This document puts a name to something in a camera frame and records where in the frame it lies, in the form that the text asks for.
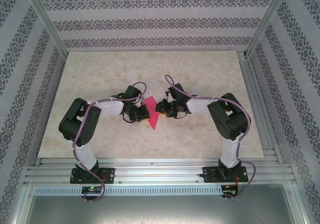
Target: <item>pink paper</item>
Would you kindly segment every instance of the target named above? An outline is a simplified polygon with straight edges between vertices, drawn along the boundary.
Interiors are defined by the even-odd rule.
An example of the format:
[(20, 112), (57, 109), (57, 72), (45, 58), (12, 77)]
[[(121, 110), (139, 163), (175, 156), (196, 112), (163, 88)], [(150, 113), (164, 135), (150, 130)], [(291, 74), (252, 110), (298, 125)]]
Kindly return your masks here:
[(158, 117), (159, 117), (159, 113), (157, 113), (155, 109), (157, 105), (155, 98), (153, 96), (146, 98), (142, 105), (146, 105), (146, 108), (149, 111), (149, 115), (150, 115), (148, 122), (150, 123), (153, 130), (155, 130), (158, 122)]

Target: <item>patterned wallpaper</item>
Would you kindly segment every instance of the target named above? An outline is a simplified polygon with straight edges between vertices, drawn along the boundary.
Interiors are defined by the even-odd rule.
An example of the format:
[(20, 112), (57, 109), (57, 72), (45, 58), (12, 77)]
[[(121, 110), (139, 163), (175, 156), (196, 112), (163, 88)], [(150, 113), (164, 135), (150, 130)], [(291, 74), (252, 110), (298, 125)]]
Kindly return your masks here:
[(320, 0), (283, 0), (251, 57), (311, 223), (320, 223)]
[(41, 0), (69, 51), (244, 51), (271, 0)]
[(28, 0), (0, 0), (0, 224), (35, 163), (64, 61)]

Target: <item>black mounting plate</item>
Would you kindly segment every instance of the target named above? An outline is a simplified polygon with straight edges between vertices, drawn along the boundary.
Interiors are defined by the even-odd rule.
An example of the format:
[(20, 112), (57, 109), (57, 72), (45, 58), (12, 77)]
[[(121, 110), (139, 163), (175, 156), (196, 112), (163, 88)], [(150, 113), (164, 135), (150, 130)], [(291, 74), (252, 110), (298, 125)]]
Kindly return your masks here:
[(203, 167), (203, 174), (200, 177), (203, 178), (205, 183), (234, 183), (236, 182), (236, 176), (239, 183), (247, 183), (248, 175), (245, 167), (239, 167), (239, 170), (233, 177), (229, 177), (226, 180), (221, 176), (218, 171), (218, 167)]
[[(93, 182), (88, 183), (87, 181), (76, 178), (77, 168), (73, 168), (70, 177), (71, 184), (100, 184), (98, 179)], [(98, 168), (98, 177), (102, 178), (105, 184), (113, 184), (115, 179), (115, 169), (114, 168)]]

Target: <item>beige tabletop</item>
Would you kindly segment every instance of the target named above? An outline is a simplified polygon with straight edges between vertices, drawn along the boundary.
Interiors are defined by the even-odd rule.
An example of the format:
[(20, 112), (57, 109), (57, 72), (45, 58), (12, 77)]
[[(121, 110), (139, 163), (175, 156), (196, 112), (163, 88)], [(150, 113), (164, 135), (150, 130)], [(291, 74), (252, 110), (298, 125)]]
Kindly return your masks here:
[[(189, 94), (232, 93), (252, 119), (241, 157), (263, 157), (257, 128), (235, 51), (71, 52), (39, 151), (41, 158), (73, 157), (71, 143), (58, 126), (75, 98), (99, 100), (124, 92), (137, 81), (147, 84), (145, 98), (165, 98), (171, 75)], [(121, 115), (101, 118), (91, 140), (97, 158), (219, 158), (222, 137), (208, 114), (183, 119), (159, 116), (155, 131), (148, 121), (126, 123)]]

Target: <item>black bracket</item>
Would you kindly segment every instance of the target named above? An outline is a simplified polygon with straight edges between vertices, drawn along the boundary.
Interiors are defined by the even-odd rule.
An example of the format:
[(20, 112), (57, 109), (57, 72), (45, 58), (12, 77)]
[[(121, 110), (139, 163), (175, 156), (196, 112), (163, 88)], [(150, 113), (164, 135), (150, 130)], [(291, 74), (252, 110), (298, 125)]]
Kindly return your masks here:
[[(100, 177), (105, 184), (113, 184), (115, 179), (115, 169), (114, 168), (99, 168), (97, 164), (91, 169), (91, 171)], [(72, 169), (71, 184), (100, 184), (100, 181), (88, 173), (86, 170), (80, 168), (76, 165), (76, 168)]]
[(239, 183), (246, 183), (249, 181), (247, 170), (245, 167), (239, 167), (238, 170), (232, 176), (223, 177), (219, 172), (219, 167), (203, 167), (203, 174), (200, 177), (203, 178), (205, 183), (234, 183), (236, 177), (238, 177)]

